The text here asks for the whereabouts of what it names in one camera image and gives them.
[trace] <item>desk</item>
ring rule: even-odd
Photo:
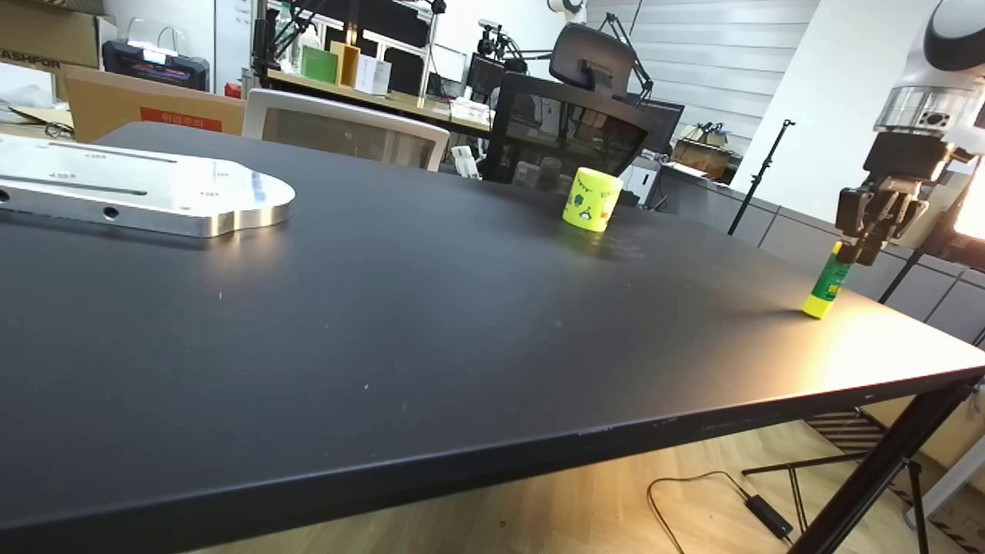
[[[440,98],[419,98],[419,97],[405,97],[405,94],[371,97],[371,94],[361,94],[350,87],[334,87],[334,84],[319,84],[319,81],[309,81],[309,77],[282,74],[282,72],[267,72],[265,87],[306,94],[306,97],[322,97],[322,98],[337,98],[337,101],[350,101],[350,106],[399,115],[399,118],[425,119],[425,123],[444,127],[451,132],[466,132],[466,135],[491,135],[492,132],[492,123],[475,123],[475,119],[453,118],[453,106],[440,101]]]
[[[985,355],[624,211],[178,127],[292,222],[206,246],[0,222],[0,552],[181,552],[917,394],[795,544],[834,552]]]

